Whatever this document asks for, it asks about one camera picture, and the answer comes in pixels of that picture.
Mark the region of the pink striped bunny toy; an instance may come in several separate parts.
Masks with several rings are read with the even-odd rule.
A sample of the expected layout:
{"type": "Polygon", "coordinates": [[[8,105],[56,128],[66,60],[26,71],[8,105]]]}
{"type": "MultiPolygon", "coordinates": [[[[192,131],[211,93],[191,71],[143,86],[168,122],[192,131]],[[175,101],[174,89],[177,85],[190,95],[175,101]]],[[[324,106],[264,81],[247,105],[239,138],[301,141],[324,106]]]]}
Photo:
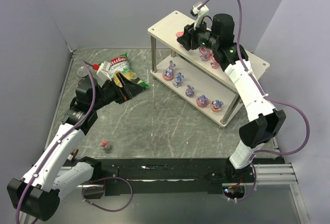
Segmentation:
{"type": "Polygon", "coordinates": [[[200,46],[199,47],[200,59],[202,61],[208,61],[212,56],[212,51],[206,47],[200,46]]]}

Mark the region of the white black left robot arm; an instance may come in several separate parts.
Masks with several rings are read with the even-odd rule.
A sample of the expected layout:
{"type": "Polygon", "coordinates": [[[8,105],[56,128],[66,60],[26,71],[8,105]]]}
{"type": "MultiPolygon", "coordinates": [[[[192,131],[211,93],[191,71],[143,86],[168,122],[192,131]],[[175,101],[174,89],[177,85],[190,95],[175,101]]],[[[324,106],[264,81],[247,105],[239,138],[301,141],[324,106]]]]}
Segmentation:
{"type": "Polygon", "coordinates": [[[20,212],[41,221],[49,220],[61,199],[74,188],[101,177],[101,162],[90,157],[80,159],[63,175],[58,173],[97,120],[99,109],[112,102],[122,104],[146,90],[145,86],[128,80],[122,73],[117,73],[117,77],[120,85],[113,80],[99,85],[92,76],[81,79],[54,139],[21,179],[11,179],[8,183],[7,191],[16,209],[16,223],[20,222],[20,212]]]}

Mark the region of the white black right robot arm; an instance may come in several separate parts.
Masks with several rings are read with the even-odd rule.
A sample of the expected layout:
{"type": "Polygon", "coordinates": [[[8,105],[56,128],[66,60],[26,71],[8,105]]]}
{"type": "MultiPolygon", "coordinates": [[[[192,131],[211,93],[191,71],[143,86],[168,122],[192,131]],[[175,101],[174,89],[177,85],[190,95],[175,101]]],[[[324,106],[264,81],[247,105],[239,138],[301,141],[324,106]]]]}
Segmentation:
{"type": "Polygon", "coordinates": [[[186,25],[183,35],[177,38],[186,50],[203,46],[213,52],[215,61],[234,84],[247,111],[249,122],[239,128],[240,142],[226,160],[228,179],[240,178],[246,173],[254,153],[275,137],[286,119],[283,110],[277,110],[266,100],[248,54],[234,36],[234,28],[233,17],[219,13],[213,16],[210,29],[203,18],[197,18],[193,24],[186,25]]]}

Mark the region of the pink bunny red bow toy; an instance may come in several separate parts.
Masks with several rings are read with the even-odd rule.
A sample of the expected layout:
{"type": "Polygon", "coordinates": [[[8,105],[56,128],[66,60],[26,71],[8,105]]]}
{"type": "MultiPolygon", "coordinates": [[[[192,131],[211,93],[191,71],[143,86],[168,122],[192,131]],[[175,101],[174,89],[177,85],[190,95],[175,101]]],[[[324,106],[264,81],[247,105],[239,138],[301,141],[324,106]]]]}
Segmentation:
{"type": "Polygon", "coordinates": [[[103,150],[105,151],[109,151],[111,149],[111,145],[110,143],[107,141],[107,140],[103,140],[101,143],[100,143],[100,146],[103,150]]]}

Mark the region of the pink cup toy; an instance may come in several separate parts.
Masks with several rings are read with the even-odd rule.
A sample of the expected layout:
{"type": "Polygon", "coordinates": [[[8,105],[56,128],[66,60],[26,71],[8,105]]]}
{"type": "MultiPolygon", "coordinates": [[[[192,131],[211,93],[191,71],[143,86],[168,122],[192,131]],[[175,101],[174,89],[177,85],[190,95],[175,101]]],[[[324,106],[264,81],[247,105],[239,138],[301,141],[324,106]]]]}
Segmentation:
{"type": "Polygon", "coordinates": [[[210,65],[211,68],[218,69],[220,67],[219,63],[214,59],[214,57],[210,57],[210,65]]]}

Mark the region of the purple bunny blue ears toy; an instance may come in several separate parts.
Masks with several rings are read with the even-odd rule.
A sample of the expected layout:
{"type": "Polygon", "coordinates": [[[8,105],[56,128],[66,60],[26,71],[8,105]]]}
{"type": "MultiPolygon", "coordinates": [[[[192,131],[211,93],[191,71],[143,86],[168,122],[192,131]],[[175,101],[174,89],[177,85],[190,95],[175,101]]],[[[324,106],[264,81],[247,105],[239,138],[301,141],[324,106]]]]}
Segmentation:
{"type": "Polygon", "coordinates": [[[176,77],[173,79],[172,84],[178,88],[182,85],[182,80],[184,79],[184,75],[179,72],[177,73],[176,77]]]}

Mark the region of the small purple bunny head toy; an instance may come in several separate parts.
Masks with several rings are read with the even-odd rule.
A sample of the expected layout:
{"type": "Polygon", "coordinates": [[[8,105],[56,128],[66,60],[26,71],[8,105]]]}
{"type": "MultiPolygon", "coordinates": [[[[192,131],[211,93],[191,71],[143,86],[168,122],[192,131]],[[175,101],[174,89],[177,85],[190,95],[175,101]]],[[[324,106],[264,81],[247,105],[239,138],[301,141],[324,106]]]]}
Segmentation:
{"type": "Polygon", "coordinates": [[[186,91],[185,91],[185,95],[187,97],[193,97],[194,96],[194,87],[187,85],[186,91]]]}

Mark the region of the purple bunny pink base toy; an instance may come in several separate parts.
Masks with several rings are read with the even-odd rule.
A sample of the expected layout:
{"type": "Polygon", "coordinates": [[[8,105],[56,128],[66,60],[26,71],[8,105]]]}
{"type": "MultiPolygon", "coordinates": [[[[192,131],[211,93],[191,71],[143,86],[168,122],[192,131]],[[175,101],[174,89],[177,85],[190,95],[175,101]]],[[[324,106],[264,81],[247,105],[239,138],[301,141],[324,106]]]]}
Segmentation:
{"type": "Polygon", "coordinates": [[[162,73],[162,77],[164,80],[170,81],[174,78],[174,71],[173,68],[176,66],[176,64],[170,60],[169,66],[166,68],[166,70],[162,73]]]}

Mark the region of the pink bunny flower ring toy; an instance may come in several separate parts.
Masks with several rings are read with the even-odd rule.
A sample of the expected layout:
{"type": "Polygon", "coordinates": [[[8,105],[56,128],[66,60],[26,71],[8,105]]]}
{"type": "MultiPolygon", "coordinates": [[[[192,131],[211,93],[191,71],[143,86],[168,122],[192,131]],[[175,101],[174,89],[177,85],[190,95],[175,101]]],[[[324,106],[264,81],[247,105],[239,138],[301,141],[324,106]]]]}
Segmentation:
{"type": "Polygon", "coordinates": [[[181,37],[183,34],[184,34],[183,31],[179,31],[179,32],[177,32],[175,35],[176,35],[177,37],[181,37]]]}

